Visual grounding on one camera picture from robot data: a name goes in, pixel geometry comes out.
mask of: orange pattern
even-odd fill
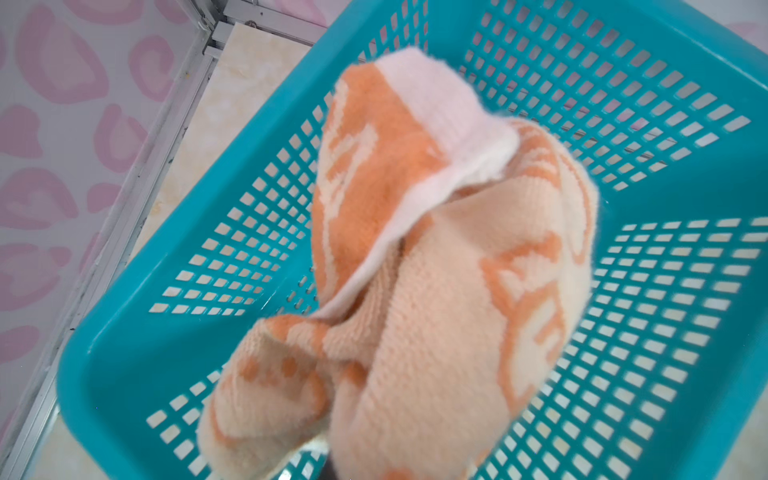
[[[246,382],[252,382],[259,375],[259,361],[252,356],[237,361],[237,372]]]
[[[283,375],[289,379],[296,375],[296,371],[299,369],[299,366],[296,363],[296,359],[294,359],[292,356],[289,356],[283,360],[282,369]]]
[[[366,386],[367,379],[368,372],[358,362],[350,362],[346,369],[344,369],[342,376],[342,381],[351,382],[358,388]]]
[[[217,442],[219,442],[221,445],[224,445],[226,447],[232,448],[237,444],[237,439],[228,436],[224,432],[222,432],[221,427],[219,426],[219,421],[217,419],[216,414],[216,393],[214,392],[213,395],[210,396],[210,426],[214,433],[214,438]]]
[[[412,186],[447,165],[438,145],[375,65],[352,67],[343,81],[349,93],[331,107],[321,152],[336,160],[318,172],[313,203],[312,248],[321,303],[338,292],[368,256]],[[334,122],[341,134],[334,134]],[[361,150],[366,132],[375,145],[370,152]],[[356,155],[367,158],[355,164]],[[338,211],[329,217],[332,202],[338,203]],[[323,248],[326,234],[329,245]],[[330,267],[337,278],[326,285]]]

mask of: teal plastic basket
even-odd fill
[[[216,478],[194,442],[222,364],[257,318],[316,308],[333,84],[406,45],[549,128],[603,199],[584,319],[476,478],[714,477],[768,375],[768,58],[672,0],[353,2],[72,336],[71,431],[114,478]]]

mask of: metal frame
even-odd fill
[[[222,19],[213,29],[211,45],[205,49],[206,55],[215,58],[221,56],[235,23],[246,23],[259,30],[268,31],[310,47],[316,44],[327,30],[325,27],[260,7],[247,0],[229,0],[224,8]]]

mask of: marble floor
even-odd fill
[[[227,42],[133,253],[168,217],[261,104],[306,54],[305,45],[237,25]],[[766,391],[718,480],[763,480],[768,472]],[[28,480],[102,480],[104,473],[60,418],[41,446]]]

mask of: beige tile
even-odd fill
[[[56,418],[28,480],[106,480],[107,476]]]
[[[139,233],[131,258],[309,49],[265,31],[235,25]]]

